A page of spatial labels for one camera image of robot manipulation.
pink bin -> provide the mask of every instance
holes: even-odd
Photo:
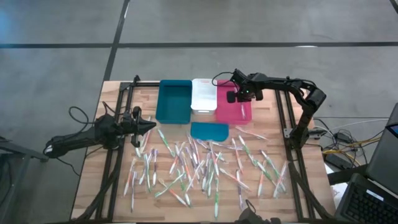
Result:
[[[225,83],[227,80],[218,80],[217,85]],[[234,91],[235,85],[228,82],[222,86],[217,87],[217,109],[216,119],[219,123],[226,124],[248,124],[251,121],[251,102],[244,103],[228,103],[226,101],[226,92]],[[243,119],[241,104],[243,104],[246,119]]]

concrete floor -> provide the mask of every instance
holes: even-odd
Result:
[[[2,0],[0,44],[112,43],[123,0]],[[128,42],[398,41],[388,0],[135,0]],[[41,151],[55,134],[94,116],[110,49],[0,49],[0,135]],[[119,49],[111,80],[211,78],[239,68],[313,80],[327,95],[316,113],[330,128],[388,118],[398,102],[398,47]],[[357,139],[385,121],[347,127]],[[366,148],[371,157],[374,146]],[[78,172],[84,149],[63,159]],[[68,220],[78,178],[68,166],[32,161],[10,223]]]

teal bin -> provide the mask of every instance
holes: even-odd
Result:
[[[188,124],[191,121],[191,101],[191,80],[160,81],[156,120],[161,124]]]

